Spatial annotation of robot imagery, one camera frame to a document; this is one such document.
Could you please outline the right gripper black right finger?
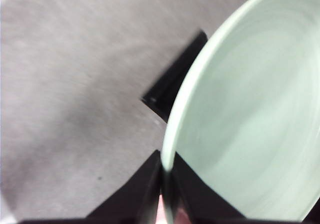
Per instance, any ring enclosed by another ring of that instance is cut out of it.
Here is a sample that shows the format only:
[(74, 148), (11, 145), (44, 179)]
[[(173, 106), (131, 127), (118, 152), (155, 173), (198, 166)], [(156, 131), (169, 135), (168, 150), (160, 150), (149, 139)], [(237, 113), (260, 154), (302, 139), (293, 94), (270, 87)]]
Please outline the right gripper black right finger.
[(185, 214), (190, 223), (294, 223), (287, 220), (246, 217), (205, 184), (195, 171), (175, 154), (171, 170), (173, 222)]

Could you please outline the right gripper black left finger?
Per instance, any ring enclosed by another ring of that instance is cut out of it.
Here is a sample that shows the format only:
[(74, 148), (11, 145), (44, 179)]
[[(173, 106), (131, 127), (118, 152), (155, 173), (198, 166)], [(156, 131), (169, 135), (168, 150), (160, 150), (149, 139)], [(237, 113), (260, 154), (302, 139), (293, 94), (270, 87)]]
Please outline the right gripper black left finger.
[(91, 223), (155, 223), (162, 165), (155, 150), (133, 176), (89, 213)]

